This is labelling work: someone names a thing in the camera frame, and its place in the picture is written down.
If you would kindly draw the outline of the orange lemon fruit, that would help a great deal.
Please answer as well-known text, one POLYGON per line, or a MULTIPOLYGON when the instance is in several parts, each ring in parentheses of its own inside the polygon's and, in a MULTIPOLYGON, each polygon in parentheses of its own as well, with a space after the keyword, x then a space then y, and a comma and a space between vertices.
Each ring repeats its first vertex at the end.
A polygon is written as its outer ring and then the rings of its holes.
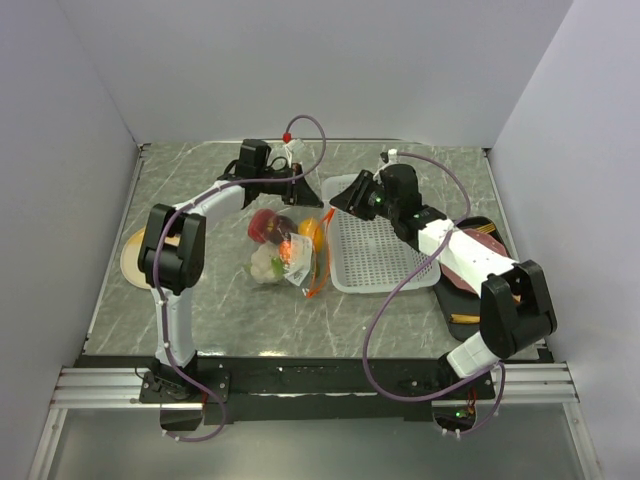
POLYGON ((318 219, 309 217, 302 220, 298 225, 298 234, 309 238, 316 252, 323 250, 324 230, 322 223, 318 219))

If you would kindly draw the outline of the dark red apple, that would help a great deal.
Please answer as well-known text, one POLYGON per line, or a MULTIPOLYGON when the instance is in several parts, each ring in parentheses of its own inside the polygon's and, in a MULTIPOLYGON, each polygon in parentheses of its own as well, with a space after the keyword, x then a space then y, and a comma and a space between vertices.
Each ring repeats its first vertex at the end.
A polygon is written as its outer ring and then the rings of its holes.
POLYGON ((291 218, 276 214, 267 221, 265 232, 269 242, 280 245, 298 233, 298 225, 291 218))

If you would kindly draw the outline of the clear zip bag orange zipper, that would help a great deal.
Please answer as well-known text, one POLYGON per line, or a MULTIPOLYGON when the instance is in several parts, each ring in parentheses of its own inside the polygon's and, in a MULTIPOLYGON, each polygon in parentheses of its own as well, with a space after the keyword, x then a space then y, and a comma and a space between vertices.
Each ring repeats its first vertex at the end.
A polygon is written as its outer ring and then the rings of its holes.
POLYGON ((307 299, 318 295, 330 276, 328 230, 334 215, 333 208, 258 210, 247 227, 250 278, 259 285, 290 284, 307 299))

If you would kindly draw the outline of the red bell pepper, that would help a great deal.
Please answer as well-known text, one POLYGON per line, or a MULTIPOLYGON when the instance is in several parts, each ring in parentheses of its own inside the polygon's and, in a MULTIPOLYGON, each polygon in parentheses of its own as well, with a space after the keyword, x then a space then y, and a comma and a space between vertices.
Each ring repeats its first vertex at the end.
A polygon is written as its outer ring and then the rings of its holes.
POLYGON ((259 209, 251 218, 247 234, 256 243, 264 244, 269 240, 268 224, 276 216, 271 209, 259 209))

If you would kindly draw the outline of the white cauliflower toy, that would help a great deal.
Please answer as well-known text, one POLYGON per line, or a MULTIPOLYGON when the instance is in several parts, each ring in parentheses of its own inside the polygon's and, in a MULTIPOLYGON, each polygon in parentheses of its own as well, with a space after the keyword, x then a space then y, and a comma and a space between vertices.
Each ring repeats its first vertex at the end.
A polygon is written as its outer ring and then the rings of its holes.
POLYGON ((271 244, 262 244, 250 258, 251 277, 259 284, 272 284, 284 277, 284 266, 279 250, 271 244))

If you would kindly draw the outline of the green orange mango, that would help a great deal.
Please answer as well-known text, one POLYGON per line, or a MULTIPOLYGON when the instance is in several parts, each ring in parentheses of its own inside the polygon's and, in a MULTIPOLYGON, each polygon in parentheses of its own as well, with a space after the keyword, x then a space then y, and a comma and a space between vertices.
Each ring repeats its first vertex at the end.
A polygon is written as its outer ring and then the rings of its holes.
POLYGON ((279 245, 279 257, 284 264, 292 265, 297 260, 298 250, 292 241, 283 241, 279 245))

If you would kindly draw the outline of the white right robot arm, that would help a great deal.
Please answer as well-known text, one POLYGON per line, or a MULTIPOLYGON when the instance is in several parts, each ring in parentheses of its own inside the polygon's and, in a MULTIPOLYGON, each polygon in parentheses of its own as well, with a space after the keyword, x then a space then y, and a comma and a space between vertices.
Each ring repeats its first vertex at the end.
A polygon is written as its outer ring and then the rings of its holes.
POLYGON ((413 167, 363 170, 330 205, 361 220, 388 220, 401 241, 438 261, 479 297, 479 331, 444 357, 448 367, 437 375, 445 396, 460 398, 472 387, 473 375, 556 331, 541 266, 491 250, 424 203, 413 167))

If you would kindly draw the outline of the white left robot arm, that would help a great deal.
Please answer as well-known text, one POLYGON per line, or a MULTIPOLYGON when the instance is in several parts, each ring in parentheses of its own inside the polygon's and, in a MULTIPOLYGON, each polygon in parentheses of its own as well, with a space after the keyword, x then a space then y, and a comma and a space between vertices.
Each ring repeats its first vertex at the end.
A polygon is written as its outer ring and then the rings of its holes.
POLYGON ((192 332, 193 288, 204 269, 208 229, 261 195, 278 196, 288 206, 323 206, 306 181, 308 172, 293 160, 294 141, 289 135, 284 139, 282 167, 269 162, 267 142, 246 139, 238 158, 209 188, 178 204, 156 204, 149 212, 137 267, 151 287, 156 311, 158 340, 150 381, 176 401, 187 401, 197 391, 217 395, 197 376, 192 332))

